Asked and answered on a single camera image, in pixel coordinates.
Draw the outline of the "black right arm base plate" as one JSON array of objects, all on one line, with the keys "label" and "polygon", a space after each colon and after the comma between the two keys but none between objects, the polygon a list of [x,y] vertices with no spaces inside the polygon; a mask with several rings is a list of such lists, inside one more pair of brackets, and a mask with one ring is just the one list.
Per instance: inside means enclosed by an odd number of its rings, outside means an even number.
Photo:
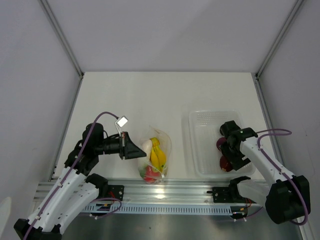
[{"label": "black right arm base plate", "polygon": [[206,193],[212,196],[214,203],[255,204],[253,200],[240,196],[238,188],[234,186],[216,186],[212,187],[211,190],[208,190]]}]

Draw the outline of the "white toy radish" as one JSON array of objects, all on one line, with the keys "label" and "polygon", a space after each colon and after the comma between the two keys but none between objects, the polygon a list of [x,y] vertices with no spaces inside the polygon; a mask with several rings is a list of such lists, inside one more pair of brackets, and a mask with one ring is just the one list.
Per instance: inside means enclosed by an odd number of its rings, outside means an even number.
[{"label": "white toy radish", "polygon": [[153,143],[150,139],[144,141],[141,145],[141,149],[146,156],[140,157],[137,160],[139,175],[144,178],[147,174],[148,167],[151,166],[150,155],[152,151]]}]

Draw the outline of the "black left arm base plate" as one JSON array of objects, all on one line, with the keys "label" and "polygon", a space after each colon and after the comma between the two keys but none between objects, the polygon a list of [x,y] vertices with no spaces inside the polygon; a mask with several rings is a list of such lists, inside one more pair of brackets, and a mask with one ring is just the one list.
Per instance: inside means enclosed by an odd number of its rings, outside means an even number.
[{"label": "black left arm base plate", "polygon": [[122,201],[124,198],[124,190],[124,185],[109,185],[107,190],[107,197],[119,199],[120,201]]}]

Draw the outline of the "red toy tomato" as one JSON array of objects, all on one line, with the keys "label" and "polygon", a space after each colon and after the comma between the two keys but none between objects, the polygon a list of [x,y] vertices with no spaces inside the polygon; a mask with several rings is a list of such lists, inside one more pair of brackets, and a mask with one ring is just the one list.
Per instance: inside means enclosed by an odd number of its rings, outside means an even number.
[{"label": "red toy tomato", "polygon": [[145,168],[143,179],[149,184],[154,184],[158,180],[162,179],[162,174],[157,170],[154,171],[154,168],[148,165]]}]

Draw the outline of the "clear zip top bag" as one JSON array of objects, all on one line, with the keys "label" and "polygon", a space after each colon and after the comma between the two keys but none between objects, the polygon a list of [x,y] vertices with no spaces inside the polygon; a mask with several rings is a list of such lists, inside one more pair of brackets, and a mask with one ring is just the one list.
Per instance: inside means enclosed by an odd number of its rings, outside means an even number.
[{"label": "clear zip top bag", "polygon": [[146,156],[137,159],[138,173],[146,183],[156,184],[168,173],[171,138],[164,131],[150,126],[139,143]]}]

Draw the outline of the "yellow toy banana bunch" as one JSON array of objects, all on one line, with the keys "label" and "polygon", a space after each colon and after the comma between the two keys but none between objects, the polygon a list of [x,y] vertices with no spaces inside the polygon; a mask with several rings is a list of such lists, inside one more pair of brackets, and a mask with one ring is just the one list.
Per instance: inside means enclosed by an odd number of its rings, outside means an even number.
[{"label": "yellow toy banana bunch", "polygon": [[160,148],[161,144],[160,141],[153,137],[150,139],[152,141],[152,150],[150,154],[150,162],[153,165],[153,171],[158,170],[161,173],[166,173],[166,163],[167,163],[167,156]]}]

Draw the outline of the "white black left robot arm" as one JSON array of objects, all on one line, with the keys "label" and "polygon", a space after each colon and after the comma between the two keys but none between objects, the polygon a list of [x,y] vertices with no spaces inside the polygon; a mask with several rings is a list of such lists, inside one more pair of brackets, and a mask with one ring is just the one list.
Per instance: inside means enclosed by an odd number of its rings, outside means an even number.
[{"label": "white black left robot arm", "polygon": [[58,180],[38,208],[27,218],[20,218],[14,230],[22,240],[60,240],[70,223],[94,201],[121,203],[110,196],[109,181],[92,173],[100,155],[118,154],[130,160],[147,154],[136,146],[128,132],[104,136],[100,123],[86,126],[75,148],[68,155]]}]

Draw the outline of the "dark red toy apple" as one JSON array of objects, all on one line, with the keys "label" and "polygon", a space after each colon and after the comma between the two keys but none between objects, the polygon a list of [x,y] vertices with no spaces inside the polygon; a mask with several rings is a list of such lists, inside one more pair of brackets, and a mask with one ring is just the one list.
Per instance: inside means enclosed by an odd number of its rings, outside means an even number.
[{"label": "dark red toy apple", "polygon": [[219,166],[225,172],[230,172],[233,170],[233,166],[224,155],[220,157]]}]

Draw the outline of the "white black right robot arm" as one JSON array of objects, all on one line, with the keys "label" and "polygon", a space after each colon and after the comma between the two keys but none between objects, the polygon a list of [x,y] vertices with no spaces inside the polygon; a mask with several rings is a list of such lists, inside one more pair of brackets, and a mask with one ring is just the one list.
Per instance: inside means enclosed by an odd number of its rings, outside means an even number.
[{"label": "white black right robot arm", "polygon": [[292,132],[283,128],[254,131],[250,127],[240,128],[232,120],[222,124],[219,133],[222,137],[216,147],[222,154],[220,168],[230,172],[253,164],[268,184],[260,185],[247,176],[235,178],[230,181],[229,198],[234,202],[243,198],[256,202],[265,208],[276,224],[305,225],[311,212],[309,181],[303,175],[296,176],[269,156],[262,144],[265,137],[289,136]]}]

